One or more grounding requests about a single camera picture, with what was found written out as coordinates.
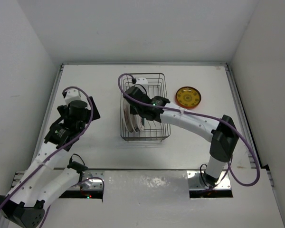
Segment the white patterned plate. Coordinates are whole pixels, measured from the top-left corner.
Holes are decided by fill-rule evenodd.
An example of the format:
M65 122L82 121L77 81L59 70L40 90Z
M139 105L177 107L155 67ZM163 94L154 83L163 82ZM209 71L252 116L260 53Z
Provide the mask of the white patterned plate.
M133 132L130 105L125 99L123 99L123 120L127 131Z

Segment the orange plate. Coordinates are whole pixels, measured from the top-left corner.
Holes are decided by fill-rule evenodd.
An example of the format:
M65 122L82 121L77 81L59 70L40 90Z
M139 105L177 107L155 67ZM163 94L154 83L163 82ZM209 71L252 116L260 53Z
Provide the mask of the orange plate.
M175 102L178 106L190 110L196 108L201 103L201 97L192 95L176 95Z

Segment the yellow brown plate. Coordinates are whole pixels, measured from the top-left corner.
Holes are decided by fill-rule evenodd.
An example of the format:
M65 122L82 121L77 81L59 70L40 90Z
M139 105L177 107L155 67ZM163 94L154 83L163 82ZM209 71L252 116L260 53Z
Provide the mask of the yellow brown plate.
M175 94L175 102L177 105L186 109L194 109L200 104L201 99L201 93L191 86L181 87Z

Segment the white plate dark rim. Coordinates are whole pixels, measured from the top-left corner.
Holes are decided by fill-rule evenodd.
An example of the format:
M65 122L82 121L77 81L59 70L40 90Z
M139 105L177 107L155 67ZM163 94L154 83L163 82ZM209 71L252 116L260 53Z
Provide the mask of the white plate dark rim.
M138 123L137 125L138 125L139 131L144 131L144 129L145 129L145 126L144 126L144 118L138 116L138 117L137 117L137 123Z

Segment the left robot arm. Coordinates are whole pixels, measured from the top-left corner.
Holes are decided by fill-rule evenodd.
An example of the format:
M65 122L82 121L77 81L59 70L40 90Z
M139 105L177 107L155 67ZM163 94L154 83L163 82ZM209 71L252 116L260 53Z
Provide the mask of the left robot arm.
M22 178L6 195L0 195L0 214L22 228L36 228L42 224L50 205L67 189L76 185L87 167L71 162L52 181L48 177L87 130L93 120L100 118L90 96L65 96L65 105L57 110L60 117L50 126L44 142Z

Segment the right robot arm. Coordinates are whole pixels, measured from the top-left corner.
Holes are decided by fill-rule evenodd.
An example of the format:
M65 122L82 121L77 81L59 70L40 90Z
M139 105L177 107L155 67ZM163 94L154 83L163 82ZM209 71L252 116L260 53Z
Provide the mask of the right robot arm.
M231 160L238 136L227 126L234 127L231 117L224 115L220 121L212 122L201 116L186 114L186 109L171 103L169 99L155 96L150 99L141 85L131 86L123 95L134 115L146 120L171 124L195 133L210 142L210 158L200 180L207 187L213 187Z

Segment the white plate green rim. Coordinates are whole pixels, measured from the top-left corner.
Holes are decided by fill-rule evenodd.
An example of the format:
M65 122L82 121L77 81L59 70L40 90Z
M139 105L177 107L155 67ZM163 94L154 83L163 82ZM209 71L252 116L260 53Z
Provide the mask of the white plate green rim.
M136 115L130 114L130 121L131 121L131 125L132 125L132 128L133 128L133 131L135 133L139 132Z

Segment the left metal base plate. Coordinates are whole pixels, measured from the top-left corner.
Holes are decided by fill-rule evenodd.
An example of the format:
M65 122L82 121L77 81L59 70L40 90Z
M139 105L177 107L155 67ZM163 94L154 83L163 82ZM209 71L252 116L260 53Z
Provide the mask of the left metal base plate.
M84 171L82 172L76 187L83 191L104 190L104 183L102 175L99 176L96 172Z

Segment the metal base plate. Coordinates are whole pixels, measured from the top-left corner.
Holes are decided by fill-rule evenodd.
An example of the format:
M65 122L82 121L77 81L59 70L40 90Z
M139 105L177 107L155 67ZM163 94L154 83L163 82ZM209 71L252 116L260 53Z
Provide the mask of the metal base plate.
M199 170L187 171L187 180L189 190L199 191L199 190L207 190L210 188L210 185L205 185L200 177ZM231 183L228 174L226 171L223 171L215 184L213 190L231 190Z
M83 191L104 190L104 183L102 175L99 176L96 172L84 171L82 172L76 187Z

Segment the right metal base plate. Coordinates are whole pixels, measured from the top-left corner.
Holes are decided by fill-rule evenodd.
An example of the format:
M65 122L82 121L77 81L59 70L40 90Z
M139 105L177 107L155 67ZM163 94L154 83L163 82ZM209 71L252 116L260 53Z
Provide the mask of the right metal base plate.
M210 188L210 185L205 185L200 177L199 170L187 171L187 180L189 190L199 191L199 190L207 190ZM213 190L231 190L231 183L228 174L226 171L223 171L215 184Z

